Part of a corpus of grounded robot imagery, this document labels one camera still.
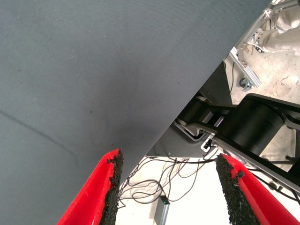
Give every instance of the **black cylindrical joint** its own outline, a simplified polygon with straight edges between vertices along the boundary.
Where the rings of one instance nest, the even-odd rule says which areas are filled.
[[[283,119],[272,109],[243,99],[224,118],[217,134],[237,143],[244,150],[260,155],[283,124]]]

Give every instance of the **concrete floor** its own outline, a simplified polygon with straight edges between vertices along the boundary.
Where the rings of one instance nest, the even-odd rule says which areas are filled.
[[[259,88],[243,92],[239,87],[241,76],[234,71],[234,85],[232,101],[238,104],[248,93],[258,93],[272,98],[300,104],[300,57],[292,53],[258,53],[256,50],[245,55],[249,66],[256,72],[262,81]],[[232,83],[231,67],[227,65],[229,86]],[[283,127],[273,138],[262,157],[270,160],[284,159],[285,155],[293,156],[295,148],[295,131]],[[149,178],[158,179],[161,173],[162,162],[149,163],[135,177],[136,181]],[[189,165],[186,172],[195,170],[195,165]],[[170,198],[176,199],[189,189],[193,182],[190,180],[174,179]],[[280,194],[270,192],[300,221],[300,206]],[[125,200],[127,205],[117,214],[116,225],[154,225],[154,214],[157,202],[139,204],[134,200]],[[205,165],[198,173],[194,188],[178,202],[172,202],[169,209],[166,225],[198,225],[198,224],[229,224],[227,204],[222,193],[215,164]]]

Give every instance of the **red foam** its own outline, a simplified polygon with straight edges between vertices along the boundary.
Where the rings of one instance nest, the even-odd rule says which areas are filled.
[[[114,165],[107,163],[119,155],[120,149],[105,154],[72,201],[57,225],[97,225],[100,223],[105,206],[105,196],[112,187]]]
[[[242,163],[228,155],[222,155],[233,166],[232,178],[235,178],[239,171],[243,171],[244,176],[239,178],[239,186],[262,225],[300,225]]]

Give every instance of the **small electronic device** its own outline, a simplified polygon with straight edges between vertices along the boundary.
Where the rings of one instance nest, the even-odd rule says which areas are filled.
[[[154,220],[157,225],[165,225],[167,214],[169,211],[170,202],[165,195],[162,195],[158,199]]]

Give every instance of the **gray fabric sheet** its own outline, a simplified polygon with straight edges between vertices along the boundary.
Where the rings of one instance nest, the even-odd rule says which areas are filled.
[[[124,179],[267,3],[2,0],[0,224],[54,224],[117,147]]]

